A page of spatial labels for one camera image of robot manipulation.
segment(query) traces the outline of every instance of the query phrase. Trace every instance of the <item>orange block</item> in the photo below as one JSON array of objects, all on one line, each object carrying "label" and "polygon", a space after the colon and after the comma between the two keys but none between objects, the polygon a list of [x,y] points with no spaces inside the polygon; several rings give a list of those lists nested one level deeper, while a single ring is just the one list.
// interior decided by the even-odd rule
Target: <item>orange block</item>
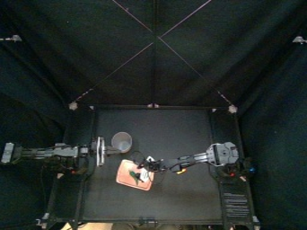
[{"label": "orange block", "polygon": [[137,184],[134,178],[129,174],[129,172],[141,173],[144,170],[145,169],[137,169],[137,165],[133,164],[132,161],[122,160],[117,171],[116,182],[140,190],[149,190],[154,173],[146,172],[149,180],[144,182],[137,181]]}]

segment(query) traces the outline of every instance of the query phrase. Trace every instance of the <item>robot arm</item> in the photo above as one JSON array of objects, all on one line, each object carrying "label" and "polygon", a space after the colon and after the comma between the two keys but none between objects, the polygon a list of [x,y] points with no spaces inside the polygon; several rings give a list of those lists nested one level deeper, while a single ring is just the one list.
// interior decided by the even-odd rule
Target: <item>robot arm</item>
[{"label": "robot arm", "polygon": [[194,164],[212,164],[213,166],[224,166],[234,164],[238,159],[236,146],[226,142],[224,144],[213,144],[202,154],[181,156],[176,159],[149,161],[144,160],[137,164],[137,168],[145,167],[149,172],[162,172],[170,170],[173,173],[180,172],[184,168]]}]

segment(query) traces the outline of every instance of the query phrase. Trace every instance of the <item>black curtain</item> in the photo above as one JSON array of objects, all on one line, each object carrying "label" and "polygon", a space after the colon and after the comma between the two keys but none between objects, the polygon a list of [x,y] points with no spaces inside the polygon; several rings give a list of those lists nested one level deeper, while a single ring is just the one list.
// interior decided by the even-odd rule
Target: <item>black curtain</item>
[{"label": "black curtain", "polygon": [[[1,38],[15,34],[0,21]],[[62,141],[66,111],[53,80],[25,42],[0,43],[0,157],[5,142],[47,147]],[[39,162],[0,165],[0,229],[34,229],[50,192]]]},{"label": "black curtain", "polygon": [[241,98],[254,212],[264,229],[307,229],[307,47],[289,42],[265,70]]}]

